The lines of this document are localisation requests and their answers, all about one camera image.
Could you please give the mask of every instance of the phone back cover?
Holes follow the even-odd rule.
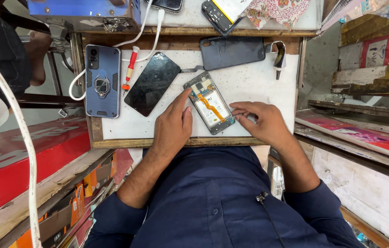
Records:
[[[263,37],[219,36],[201,40],[205,70],[216,70],[265,59]]]
[[[92,46],[86,46],[86,113],[90,116],[117,118],[120,115],[120,77],[121,51],[113,47],[98,46],[99,67],[88,68],[88,54]],[[95,91],[95,79],[109,80],[109,93],[100,97]]]

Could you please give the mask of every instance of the white charging cable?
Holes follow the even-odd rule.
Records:
[[[141,31],[139,32],[139,34],[135,37],[135,39],[133,40],[130,40],[130,41],[126,41],[126,42],[121,42],[119,44],[116,44],[114,45],[113,47],[119,47],[119,46],[122,46],[122,45],[125,45],[125,44],[129,44],[129,43],[133,43],[133,42],[136,42],[139,37],[141,36],[142,34],[142,31],[144,30],[144,26],[146,25],[146,20],[147,20],[147,16],[148,16],[148,13],[149,13],[149,9],[150,7],[152,6],[152,0],[149,1],[149,4],[147,5],[147,9],[146,9],[146,17],[144,17],[144,21],[142,22],[142,25],[141,25]],[[137,59],[135,62],[140,62],[140,61],[144,61],[146,59],[148,59],[150,56],[153,55],[154,51],[155,51],[155,48],[156,48],[156,44],[158,43],[158,38],[159,38],[159,33],[161,32],[161,25],[162,25],[162,21],[164,20],[164,16],[165,16],[165,11],[163,9],[159,9],[158,10],[158,26],[156,28],[156,37],[155,37],[155,42],[153,44],[153,48],[152,50],[150,51],[150,53],[144,57],[144,58],[141,58],[141,59]],[[125,62],[129,62],[130,59],[122,59],[122,61],[125,61]],[[82,72],[80,72],[80,74],[78,74],[74,80],[72,80],[71,84],[69,85],[69,96],[76,100],[76,101],[81,101],[82,99],[84,99],[86,97],[86,92],[83,93],[83,95],[79,98],[76,98],[72,95],[72,87],[74,86],[75,82],[86,72],[86,69],[84,69]]]
[[[22,110],[16,97],[11,91],[8,83],[6,83],[2,74],[0,73],[0,89],[5,94],[11,108],[16,116],[17,123],[19,124],[20,132],[22,133],[23,141],[25,142],[26,149],[29,156],[29,222],[31,227],[31,238],[33,248],[42,248],[40,242],[40,230],[39,230],[39,218],[37,214],[37,198],[36,198],[36,185],[37,185],[37,160],[36,151],[32,144],[31,135],[29,134],[28,127],[26,126],[25,119],[23,118]]]

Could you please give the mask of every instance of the blue phone case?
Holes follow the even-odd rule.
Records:
[[[98,50],[98,69],[88,66],[91,49]],[[100,45],[86,46],[86,114],[118,118],[120,116],[121,50]]]

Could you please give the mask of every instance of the red screwdriver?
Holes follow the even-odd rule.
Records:
[[[129,83],[130,77],[132,76],[132,73],[133,73],[133,67],[135,65],[136,56],[138,55],[138,52],[139,52],[139,47],[133,46],[133,52],[132,52],[132,55],[130,56],[130,64],[129,64],[129,66],[127,66],[126,83],[123,84],[123,86],[122,86],[122,88],[124,89],[123,96],[124,96],[124,93],[126,93],[126,91],[128,91],[130,89],[130,85],[128,83]]]

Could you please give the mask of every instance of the shirt sleeve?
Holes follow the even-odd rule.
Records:
[[[340,211],[340,199],[320,180],[320,185],[308,192],[285,192],[285,201],[319,234],[343,247],[364,248],[353,234]]]
[[[94,212],[94,223],[85,247],[129,247],[142,226],[147,208],[125,205],[116,194],[111,194]]]

